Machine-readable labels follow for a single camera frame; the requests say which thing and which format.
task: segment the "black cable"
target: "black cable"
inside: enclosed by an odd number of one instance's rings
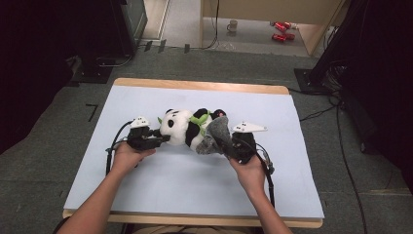
[[[131,124],[132,121],[127,122],[126,124],[124,124],[124,126],[122,126],[122,128],[118,131],[118,133],[116,134],[115,138],[113,139],[112,145],[110,146],[110,148],[106,149],[107,151],[107,159],[106,159],[106,175],[109,174],[110,172],[110,166],[112,164],[112,152],[113,149],[116,145],[116,140],[118,139],[119,135],[121,134],[122,130],[129,124]]]
[[[327,112],[327,111],[329,111],[329,110],[332,110],[334,107],[335,107],[335,106],[330,106],[330,107],[328,107],[328,108],[326,108],[326,109],[324,109],[324,110],[317,111],[317,112],[315,112],[315,113],[313,113],[313,114],[309,114],[309,115],[307,115],[306,117],[300,119],[300,122],[303,122],[303,121],[306,121],[306,120],[309,120],[309,119],[317,118],[317,117],[319,117],[321,114],[323,114],[323,113],[325,113],[325,112]]]
[[[362,208],[362,203],[361,203],[360,197],[358,195],[358,190],[357,190],[357,187],[356,187],[355,180],[353,179],[352,173],[351,173],[350,168],[349,168],[349,164],[347,163],[346,154],[344,153],[343,139],[342,139],[342,136],[341,136],[341,128],[340,128],[339,110],[340,110],[340,106],[337,105],[336,118],[337,118],[338,137],[340,139],[341,153],[342,153],[342,156],[343,156],[344,165],[346,166],[347,174],[349,175],[350,181],[352,182],[353,190],[356,193],[358,207],[360,209],[360,214],[361,214],[362,226],[363,226],[363,229],[364,229],[364,234],[367,234],[367,224],[366,224],[366,221],[365,221],[364,210]]]
[[[333,91],[331,93],[314,93],[314,92],[305,92],[305,91],[298,91],[298,90],[294,90],[291,88],[288,88],[289,91],[294,92],[294,93],[298,93],[298,94],[302,94],[302,95],[309,95],[309,96],[331,96],[331,94],[333,93]]]

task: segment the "forearm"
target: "forearm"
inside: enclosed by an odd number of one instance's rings
[[[103,233],[122,178],[122,175],[109,173],[58,233]]]
[[[249,193],[248,197],[257,211],[262,228],[266,234],[292,233],[273,208],[264,191]]]

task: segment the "handheld controller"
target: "handheld controller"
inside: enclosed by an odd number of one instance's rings
[[[149,129],[149,121],[139,116],[131,123],[131,131],[128,134],[127,143],[136,150],[146,150],[160,147],[163,142],[170,139],[168,135],[161,135],[159,129]]]

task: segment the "light blue board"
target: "light blue board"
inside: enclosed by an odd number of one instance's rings
[[[78,209],[103,180],[105,149],[126,122],[144,116],[158,129],[157,118],[167,110],[199,108],[225,110],[230,128],[242,121],[267,127],[254,136],[276,168],[277,211],[283,217],[323,218],[291,96],[125,86],[112,87],[64,208]],[[125,128],[121,137],[128,133]],[[198,155],[186,145],[166,143],[124,179],[112,211],[256,216],[223,155]]]

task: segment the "gray carpet floor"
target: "gray carpet floor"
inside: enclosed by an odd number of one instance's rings
[[[313,68],[316,58],[182,49],[139,50],[115,67],[107,84],[64,87],[30,135],[0,155],[0,233],[51,233],[94,131],[113,81],[119,77],[283,85],[298,89],[293,68]],[[330,106],[327,97],[291,93],[303,118]],[[94,108],[98,105],[94,117]],[[368,233],[412,233],[413,199],[398,168],[381,155],[359,151],[346,110],[338,111],[346,158],[355,179]],[[338,137],[336,110],[301,123],[325,214],[318,229],[294,233],[363,233],[355,191]],[[110,223],[107,233],[120,233]]]

